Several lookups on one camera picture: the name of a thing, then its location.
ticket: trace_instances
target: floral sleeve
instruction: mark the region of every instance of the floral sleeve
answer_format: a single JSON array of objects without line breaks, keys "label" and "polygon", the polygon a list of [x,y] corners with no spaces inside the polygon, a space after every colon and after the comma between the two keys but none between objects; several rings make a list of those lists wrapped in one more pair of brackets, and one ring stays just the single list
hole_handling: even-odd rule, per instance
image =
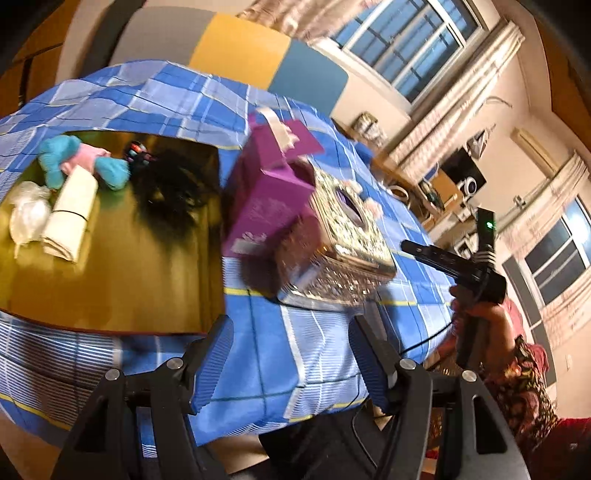
[{"label": "floral sleeve", "polygon": [[500,375],[485,374],[484,382],[527,461],[558,423],[558,416],[546,393],[544,374],[521,335],[515,340],[511,365]]}]

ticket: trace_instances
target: plastic bag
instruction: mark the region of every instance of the plastic bag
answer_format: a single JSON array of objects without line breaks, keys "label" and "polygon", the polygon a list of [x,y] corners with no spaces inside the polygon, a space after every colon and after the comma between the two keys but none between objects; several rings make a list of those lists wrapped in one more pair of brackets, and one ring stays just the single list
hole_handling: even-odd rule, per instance
[{"label": "plastic bag", "polygon": [[14,205],[10,215],[8,230],[16,244],[14,258],[18,256],[21,245],[41,239],[43,228],[51,213],[47,199],[50,191],[31,181],[24,181],[10,194],[8,202]]}]

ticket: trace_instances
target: human hand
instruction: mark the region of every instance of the human hand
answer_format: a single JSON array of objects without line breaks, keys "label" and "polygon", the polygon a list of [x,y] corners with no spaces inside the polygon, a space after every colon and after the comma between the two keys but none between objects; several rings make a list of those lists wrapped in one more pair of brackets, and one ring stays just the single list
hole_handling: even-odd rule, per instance
[{"label": "human hand", "polygon": [[449,292],[456,297],[451,305],[456,336],[461,338],[470,317],[487,320],[490,324],[489,340],[483,363],[489,372],[503,371],[511,363],[515,350],[515,333],[509,314],[501,305],[488,302],[480,302],[467,308],[457,298],[457,286],[450,288]]}]

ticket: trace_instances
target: curtain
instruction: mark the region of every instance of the curtain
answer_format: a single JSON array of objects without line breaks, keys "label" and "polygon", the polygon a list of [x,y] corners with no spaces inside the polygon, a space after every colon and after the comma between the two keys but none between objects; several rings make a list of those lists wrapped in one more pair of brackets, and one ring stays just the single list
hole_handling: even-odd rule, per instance
[{"label": "curtain", "polygon": [[542,311],[542,321],[554,349],[591,319],[591,268]]},{"label": "curtain", "polygon": [[382,0],[255,0],[239,18],[303,41],[330,37]]},{"label": "curtain", "polygon": [[558,222],[588,178],[584,161],[575,153],[525,210],[500,231],[499,238],[517,260],[523,260]]},{"label": "curtain", "polygon": [[377,166],[386,175],[397,171],[418,183],[457,147],[458,135],[490,97],[524,39],[517,25],[502,20],[457,82],[385,160],[376,159]]}]

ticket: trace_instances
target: yellow wall panel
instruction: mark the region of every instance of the yellow wall panel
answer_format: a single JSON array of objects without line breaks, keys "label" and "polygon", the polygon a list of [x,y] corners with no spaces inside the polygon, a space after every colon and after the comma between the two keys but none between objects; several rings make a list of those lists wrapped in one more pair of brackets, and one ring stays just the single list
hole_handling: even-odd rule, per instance
[{"label": "yellow wall panel", "polygon": [[195,47],[189,67],[267,89],[290,38],[248,20],[217,14]]}]

